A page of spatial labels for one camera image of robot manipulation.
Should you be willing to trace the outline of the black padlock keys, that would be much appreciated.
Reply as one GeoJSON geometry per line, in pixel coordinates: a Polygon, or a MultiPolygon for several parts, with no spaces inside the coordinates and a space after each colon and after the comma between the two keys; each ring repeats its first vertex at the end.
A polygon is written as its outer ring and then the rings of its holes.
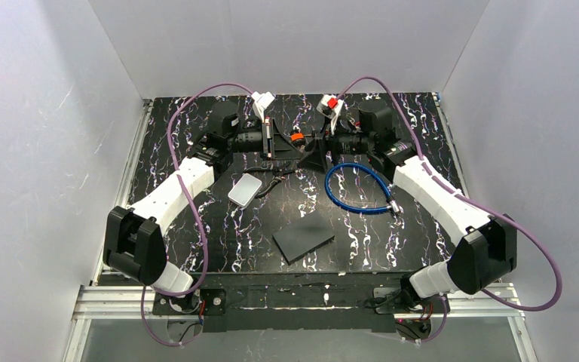
{"type": "Polygon", "coordinates": [[[316,137],[318,137],[318,136],[319,136],[319,134],[318,134],[316,131],[311,131],[310,133],[304,133],[304,134],[303,134],[303,137],[304,137],[306,140],[312,140],[312,139],[314,139],[314,138],[316,138],[316,137]]]}

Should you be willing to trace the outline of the orange black padlock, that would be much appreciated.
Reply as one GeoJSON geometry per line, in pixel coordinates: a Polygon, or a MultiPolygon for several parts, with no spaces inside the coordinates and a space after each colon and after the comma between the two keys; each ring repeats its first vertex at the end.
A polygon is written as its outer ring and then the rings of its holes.
{"type": "Polygon", "coordinates": [[[302,147],[306,144],[305,136],[301,132],[293,132],[290,134],[290,141],[295,147],[302,147]]]}

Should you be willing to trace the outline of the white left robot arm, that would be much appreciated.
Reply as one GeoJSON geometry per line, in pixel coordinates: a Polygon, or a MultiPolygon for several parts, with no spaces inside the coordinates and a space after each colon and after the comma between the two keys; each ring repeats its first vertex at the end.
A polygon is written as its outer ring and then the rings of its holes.
{"type": "Polygon", "coordinates": [[[251,127],[243,125],[235,103],[215,103],[207,127],[198,132],[186,157],[175,161],[174,172],[143,199],[110,211],[102,256],[105,265],[165,296],[182,298],[200,287],[202,277],[194,279],[167,259],[163,236],[171,223],[185,209],[198,211],[194,198],[220,178],[235,153],[257,152],[266,161],[302,156],[265,113],[274,97],[254,93],[251,98],[251,127]]]}

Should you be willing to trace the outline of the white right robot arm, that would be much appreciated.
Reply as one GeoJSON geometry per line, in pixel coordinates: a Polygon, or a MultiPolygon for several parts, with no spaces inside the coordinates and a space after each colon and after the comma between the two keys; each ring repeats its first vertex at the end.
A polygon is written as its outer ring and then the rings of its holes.
{"type": "Polygon", "coordinates": [[[325,173],[339,169],[340,155],[366,155],[368,166],[356,168],[368,173],[383,189],[386,206],[356,208],[326,193],[340,208],[353,213],[397,212],[397,202],[385,183],[411,195],[445,230],[455,245],[448,260],[425,266],[403,277],[400,298],[412,304],[441,293],[478,293],[516,268],[517,233],[504,218],[461,200],[462,192],[453,187],[427,162],[418,157],[415,146],[396,135],[394,111],[379,100],[361,103],[356,130],[335,130],[339,114],[329,106],[318,106],[325,120],[319,133],[305,148],[301,168],[325,173]]]}

